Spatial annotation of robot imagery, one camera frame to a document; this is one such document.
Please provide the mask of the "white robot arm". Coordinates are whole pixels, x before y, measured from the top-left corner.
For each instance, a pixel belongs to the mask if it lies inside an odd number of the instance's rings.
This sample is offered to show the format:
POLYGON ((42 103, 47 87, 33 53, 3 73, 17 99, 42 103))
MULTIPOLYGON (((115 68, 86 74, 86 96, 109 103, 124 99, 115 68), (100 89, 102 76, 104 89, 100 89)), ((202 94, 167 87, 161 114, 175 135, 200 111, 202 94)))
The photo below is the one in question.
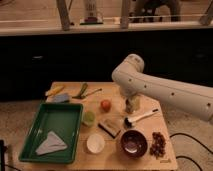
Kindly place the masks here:
POLYGON ((170 103, 213 125, 213 88, 143 73, 144 61, 129 54, 112 72, 112 80, 125 96, 144 94, 170 103))

